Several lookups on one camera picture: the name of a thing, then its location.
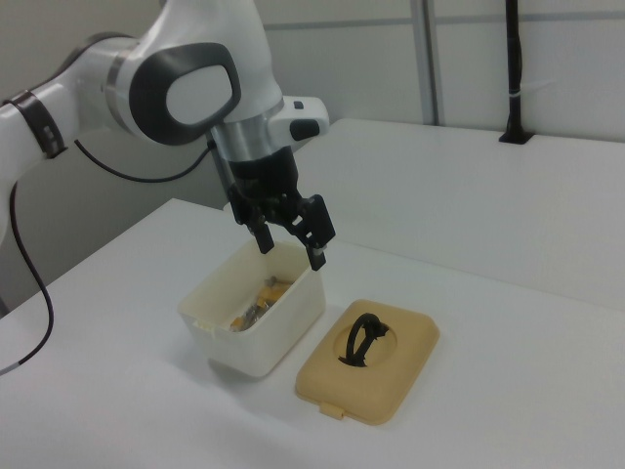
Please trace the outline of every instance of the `black handle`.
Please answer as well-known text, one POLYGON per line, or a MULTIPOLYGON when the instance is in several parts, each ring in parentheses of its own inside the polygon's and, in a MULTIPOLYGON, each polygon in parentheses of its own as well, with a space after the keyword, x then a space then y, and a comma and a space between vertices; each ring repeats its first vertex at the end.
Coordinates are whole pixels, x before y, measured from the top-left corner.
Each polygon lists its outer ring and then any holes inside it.
POLYGON ((374 340, 377 340, 378 337, 383 337, 388 330, 389 327, 382 324, 377 316, 371 313, 365 313, 360 316, 360 318, 355 320, 354 326, 350 331, 345 357, 339 357, 339 360, 349 366, 365 367, 364 356, 369 347, 371 347, 374 340), (362 327, 364 327, 365 337, 358 350, 354 352, 355 339, 362 327))

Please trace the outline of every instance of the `beige lid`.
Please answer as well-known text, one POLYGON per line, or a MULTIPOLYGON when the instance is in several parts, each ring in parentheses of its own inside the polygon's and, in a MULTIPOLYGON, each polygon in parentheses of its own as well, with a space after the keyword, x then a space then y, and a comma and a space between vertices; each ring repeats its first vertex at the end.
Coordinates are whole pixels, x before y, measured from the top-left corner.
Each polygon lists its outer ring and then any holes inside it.
MULTIPOLYGON (((393 417, 438 341, 434 321, 422 314, 367 300, 353 302, 321 340, 300 370, 298 396, 319 405, 326 415, 347 415, 369 425, 393 417), (365 367, 341 362, 348 337, 363 314, 373 314, 388 327, 373 340, 365 367)), ((365 339, 361 328, 355 343, 365 339)))

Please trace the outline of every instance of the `white plastic container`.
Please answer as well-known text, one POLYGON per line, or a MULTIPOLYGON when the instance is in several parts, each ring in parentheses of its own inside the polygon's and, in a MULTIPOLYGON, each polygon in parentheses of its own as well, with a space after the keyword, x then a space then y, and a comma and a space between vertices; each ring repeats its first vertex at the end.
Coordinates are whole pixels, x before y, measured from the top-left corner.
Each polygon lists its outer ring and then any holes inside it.
POLYGON ((178 306, 193 339, 209 359, 256 377, 269 373, 324 309, 321 276, 311 269, 306 250, 277 242, 263 255, 254 239, 178 306), (270 277, 293 284, 249 329, 230 331, 232 321, 256 302, 270 277))

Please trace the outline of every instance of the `white wall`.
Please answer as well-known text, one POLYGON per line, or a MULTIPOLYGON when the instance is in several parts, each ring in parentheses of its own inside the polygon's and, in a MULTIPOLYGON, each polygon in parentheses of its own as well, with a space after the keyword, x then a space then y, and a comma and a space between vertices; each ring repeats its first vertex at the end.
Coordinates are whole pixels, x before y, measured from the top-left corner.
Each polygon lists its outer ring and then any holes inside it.
MULTIPOLYGON (((0 97, 14 96, 47 78, 96 32, 141 35, 159 10, 158 0, 0 0, 0 97)), ((86 136, 83 142, 107 164, 146 177, 182 170, 203 147, 198 142, 168 149, 110 132, 86 136)), ((44 280, 62 275, 171 197, 222 205, 209 159, 181 181, 157 186, 118 180, 74 146, 34 168, 20 180, 17 209, 23 241, 44 280)), ((7 236, 0 246, 0 297, 13 309, 35 291, 15 242, 7 236)))
MULTIPOLYGON (((505 2, 431 3, 441 124, 503 130, 505 2)), ((625 2, 519 3, 524 127, 543 135, 625 142, 625 2)))
POLYGON ((344 117, 432 123, 421 0, 257 0, 286 95, 344 117))

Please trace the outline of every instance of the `black band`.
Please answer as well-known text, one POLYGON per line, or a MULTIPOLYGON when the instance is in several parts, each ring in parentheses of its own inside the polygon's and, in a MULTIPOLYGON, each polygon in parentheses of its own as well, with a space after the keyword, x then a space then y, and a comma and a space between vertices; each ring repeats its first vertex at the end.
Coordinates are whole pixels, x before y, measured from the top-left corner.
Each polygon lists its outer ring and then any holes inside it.
POLYGON ((54 158, 66 150, 55 119, 35 95, 26 90, 16 98, 3 102, 3 105, 6 104, 18 109, 46 156, 54 158))
POLYGON ((371 344, 373 344, 373 341, 377 340, 378 337, 384 336, 388 330, 389 327, 382 324, 377 316, 371 313, 365 313, 360 316, 355 320, 354 326, 350 331, 345 357, 340 357, 339 360, 349 366, 365 367, 364 355, 371 347, 371 344), (365 337, 358 350, 354 352, 355 339, 362 327, 364 327, 365 337))

